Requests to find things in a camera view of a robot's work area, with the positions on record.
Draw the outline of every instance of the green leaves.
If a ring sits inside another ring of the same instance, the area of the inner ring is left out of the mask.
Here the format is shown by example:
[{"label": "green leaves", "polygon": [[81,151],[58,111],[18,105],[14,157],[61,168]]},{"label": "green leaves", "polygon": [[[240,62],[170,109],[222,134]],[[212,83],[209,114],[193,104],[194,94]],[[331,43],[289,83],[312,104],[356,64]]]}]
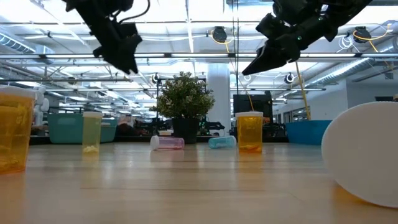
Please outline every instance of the green leaves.
[{"label": "green leaves", "polygon": [[215,103],[211,94],[213,91],[206,90],[207,84],[191,75],[190,72],[180,72],[173,80],[167,80],[157,99],[157,106],[150,110],[158,111],[167,118],[199,118],[206,115]]}]

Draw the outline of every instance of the blue bin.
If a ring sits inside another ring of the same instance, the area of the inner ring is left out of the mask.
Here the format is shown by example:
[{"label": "blue bin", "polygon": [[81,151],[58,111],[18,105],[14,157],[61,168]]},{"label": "blue bin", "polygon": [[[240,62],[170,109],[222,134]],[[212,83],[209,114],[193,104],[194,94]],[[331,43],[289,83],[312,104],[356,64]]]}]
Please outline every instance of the blue bin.
[{"label": "blue bin", "polygon": [[331,121],[300,121],[286,124],[290,143],[320,146]]},{"label": "blue bin", "polygon": [[[82,114],[49,114],[50,141],[53,144],[81,144],[83,141]],[[101,143],[112,142],[116,134],[117,120],[103,119],[101,126]]]}]

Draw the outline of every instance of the white column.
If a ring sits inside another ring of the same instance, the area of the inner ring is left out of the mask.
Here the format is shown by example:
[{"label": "white column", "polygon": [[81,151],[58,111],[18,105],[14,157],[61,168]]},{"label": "white column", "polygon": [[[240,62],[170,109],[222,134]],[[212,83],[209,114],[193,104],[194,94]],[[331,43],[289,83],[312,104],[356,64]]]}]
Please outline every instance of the white column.
[{"label": "white column", "polygon": [[208,65],[207,84],[216,99],[214,107],[209,111],[208,118],[211,122],[219,121],[225,127],[225,135],[231,129],[231,93],[230,72],[227,63],[211,63]]}]

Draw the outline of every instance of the wooden table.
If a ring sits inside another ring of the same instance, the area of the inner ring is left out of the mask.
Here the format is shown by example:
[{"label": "wooden table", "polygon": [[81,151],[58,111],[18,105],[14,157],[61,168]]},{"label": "wooden table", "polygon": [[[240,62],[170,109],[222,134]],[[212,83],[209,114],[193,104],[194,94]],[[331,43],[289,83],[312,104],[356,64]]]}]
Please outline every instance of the wooden table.
[{"label": "wooden table", "polygon": [[0,176],[0,223],[397,223],[398,210],[337,186],[319,147],[264,149],[32,146],[25,173]]}]

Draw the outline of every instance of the potted plant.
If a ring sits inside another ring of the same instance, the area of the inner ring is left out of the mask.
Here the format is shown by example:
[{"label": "potted plant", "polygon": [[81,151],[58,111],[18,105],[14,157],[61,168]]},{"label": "potted plant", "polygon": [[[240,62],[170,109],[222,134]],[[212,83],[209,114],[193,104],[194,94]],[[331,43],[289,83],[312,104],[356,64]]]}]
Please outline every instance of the potted plant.
[{"label": "potted plant", "polygon": [[151,108],[151,111],[172,118],[174,136],[184,138],[186,144],[196,143],[199,119],[214,106],[213,91],[207,90],[206,86],[190,72],[180,72],[179,76],[166,81],[157,98],[157,106]]}]

